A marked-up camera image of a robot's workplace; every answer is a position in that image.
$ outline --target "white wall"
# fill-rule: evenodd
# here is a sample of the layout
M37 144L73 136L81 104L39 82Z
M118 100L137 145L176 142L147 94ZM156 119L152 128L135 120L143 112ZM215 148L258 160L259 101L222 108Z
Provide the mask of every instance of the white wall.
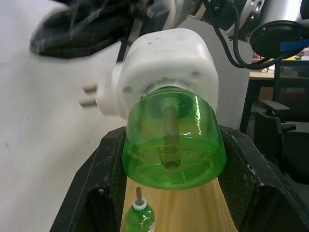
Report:
M108 131L126 123L78 104L81 86L115 63L117 46L69 63L29 54L32 32L55 6L48 0L0 3L1 232L49 231L76 171ZM185 26L202 35L215 60L219 122L237 128L249 73L231 67L206 23ZM249 49L245 55L250 58Z
M182 27L197 32L204 39L212 55L219 75L218 122L223 126L239 129L250 71L231 65L211 25L189 18ZM226 36L225 38L231 50L232 42ZM239 52L247 63L251 63L253 51L248 43L239 42Z

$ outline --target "office chair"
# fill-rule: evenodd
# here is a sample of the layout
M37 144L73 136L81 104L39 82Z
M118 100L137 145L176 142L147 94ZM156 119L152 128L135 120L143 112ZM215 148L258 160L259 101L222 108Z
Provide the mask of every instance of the office chair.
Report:
M309 61L276 65L273 101L254 123L254 144L265 157L294 181L309 184L309 133L296 132L294 122L309 122Z

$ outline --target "blue tape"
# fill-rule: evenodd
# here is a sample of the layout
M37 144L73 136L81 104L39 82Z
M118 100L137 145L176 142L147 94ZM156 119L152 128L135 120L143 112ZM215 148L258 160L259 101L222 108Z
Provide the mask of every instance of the blue tape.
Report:
M309 39L280 43L282 52L289 52L309 46Z

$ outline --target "robotic arm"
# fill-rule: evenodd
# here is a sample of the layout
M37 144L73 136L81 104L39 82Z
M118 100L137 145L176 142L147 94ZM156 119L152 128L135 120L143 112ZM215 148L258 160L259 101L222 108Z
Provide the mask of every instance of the robotic arm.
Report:
M228 59L238 68L262 69L309 45L306 0L58 1L69 9L53 14L37 30L31 40L31 50L36 54L84 57L121 40L118 60L122 60L126 46L138 37L175 28L187 17L213 25ZM236 60L219 29L233 40ZM265 59L245 63L239 55L238 40L250 43Z

